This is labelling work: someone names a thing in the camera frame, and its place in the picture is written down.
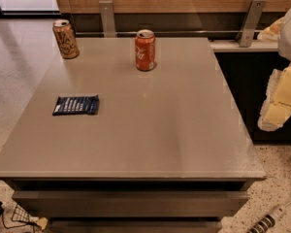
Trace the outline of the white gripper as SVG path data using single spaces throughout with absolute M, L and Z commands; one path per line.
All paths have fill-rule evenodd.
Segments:
M 257 39 L 263 42 L 277 42 L 278 52 L 291 61 L 291 8 L 261 31 Z M 258 127 L 267 132 L 276 131 L 291 117 L 291 63 L 283 71 L 274 69 L 270 75 L 266 99 L 263 102 Z

